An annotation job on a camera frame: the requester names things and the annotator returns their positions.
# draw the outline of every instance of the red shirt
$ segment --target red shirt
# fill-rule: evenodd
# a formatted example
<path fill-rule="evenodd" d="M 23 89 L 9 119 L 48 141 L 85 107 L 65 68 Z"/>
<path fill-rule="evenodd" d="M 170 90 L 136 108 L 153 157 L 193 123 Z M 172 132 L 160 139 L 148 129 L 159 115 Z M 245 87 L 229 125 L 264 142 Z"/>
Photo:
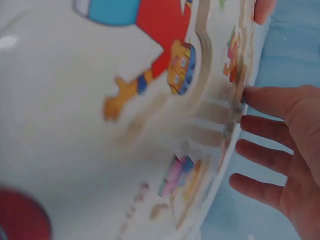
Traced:
<path fill-rule="evenodd" d="M 153 78 L 168 68 L 173 42 L 185 42 L 190 17 L 191 9 L 186 4 L 182 13 L 180 0 L 141 0 L 136 25 L 163 47 L 151 66 Z"/>

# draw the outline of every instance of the cartoon character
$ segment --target cartoon character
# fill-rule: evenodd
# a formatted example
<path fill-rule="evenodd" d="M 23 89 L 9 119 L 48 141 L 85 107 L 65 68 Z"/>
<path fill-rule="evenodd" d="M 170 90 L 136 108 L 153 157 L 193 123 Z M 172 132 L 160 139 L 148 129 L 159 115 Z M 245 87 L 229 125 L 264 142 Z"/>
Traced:
<path fill-rule="evenodd" d="M 132 81 L 115 78 L 118 94 L 108 96 L 103 107 L 107 121 L 116 121 L 123 107 L 143 95 L 165 71 L 172 94 L 184 95 L 188 91 L 196 68 L 196 49 L 186 42 L 192 3 L 193 0 L 186 0 L 182 13 L 180 0 L 74 0 L 73 9 L 81 16 L 102 25 L 135 24 L 163 47 L 151 66 Z"/>
<path fill-rule="evenodd" d="M 193 159 L 189 156 L 189 152 L 193 152 Z M 202 153 L 199 151 L 187 149 L 182 156 L 173 157 L 158 190 L 158 195 L 164 201 L 169 201 L 169 204 L 166 202 L 156 204 L 150 213 L 150 219 L 154 220 L 162 210 L 171 208 L 176 229 L 181 227 L 194 205 L 209 166 L 208 157 L 202 158 Z"/>
<path fill-rule="evenodd" d="M 223 74 L 229 76 L 231 83 L 235 83 L 237 78 L 240 45 L 241 37 L 236 34 L 236 27 L 234 27 L 230 41 L 228 42 L 228 58 L 230 59 L 229 68 L 227 63 L 225 63 L 223 70 Z"/>
<path fill-rule="evenodd" d="M 195 164 L 189 156 L 185 156 L 182 160 L 174 156 L 158 195 L 160 197 L 172 195 L 178 187 L 183 187 L 194 168 Z"/>

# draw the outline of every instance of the red circle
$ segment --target red circle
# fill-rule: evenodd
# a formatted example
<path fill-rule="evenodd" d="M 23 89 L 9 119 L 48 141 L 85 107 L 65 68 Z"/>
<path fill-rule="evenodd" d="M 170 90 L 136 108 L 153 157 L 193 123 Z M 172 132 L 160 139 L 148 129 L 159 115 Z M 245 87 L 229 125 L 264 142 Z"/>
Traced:
<path fill-rule="evenodd" d="M 8 240 L 50 240 L 51 236 L 43 208 L 30 197 L 3 187 L 0 187 L 0 227 Z"/>

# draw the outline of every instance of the pink cartoon figure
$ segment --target pink cartoon figure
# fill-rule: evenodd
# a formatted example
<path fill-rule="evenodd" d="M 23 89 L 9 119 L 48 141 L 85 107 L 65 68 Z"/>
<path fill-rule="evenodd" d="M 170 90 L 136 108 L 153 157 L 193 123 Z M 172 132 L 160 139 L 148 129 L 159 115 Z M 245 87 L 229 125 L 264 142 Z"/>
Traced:
<path fill-rule="evenodd" d="M 195 164 L 189 156 L 179 159 L 175 155 L 160 186 L 158 195 L 160 197 L 172 195 L 177 188 L 183 187 L 186 184 L 188 175 L 194 168 Z"/>

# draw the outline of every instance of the hand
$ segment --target hand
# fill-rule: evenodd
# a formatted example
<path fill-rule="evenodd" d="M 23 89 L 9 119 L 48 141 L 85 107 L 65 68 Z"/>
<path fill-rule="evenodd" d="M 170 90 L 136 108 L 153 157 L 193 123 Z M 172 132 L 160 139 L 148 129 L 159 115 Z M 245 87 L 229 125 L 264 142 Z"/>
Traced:
<path fill-rule="evenodd" d="M 115 83 L 118 85 L 118 95 L 115 97 L 107 97 L 103 106 L 103 114 L 106 121 L 117 121 L 128 100 L 127 83 L 121 77 L 116 77 Z"/>
<path fill-rule="evenodd" d="M 249 160 L 287 176 L 285 186 L 262 183 L 234 174 L 230 185 L 240 193 L 283 213 L 303 240 L 320 237 L 320 88 L 248 88 L 244 97 L 256 110 L 281 118 L 275 121 L 244 116 L 241 128 L 277 141 L 294 151 L 269 149 L 239 140 L 236 151 Z"/>
<path fill-rule="evenodd" d="M 264 24 L 276 7 L 276 0 L 256 0 L 254 7 L 254 21 Z"/>

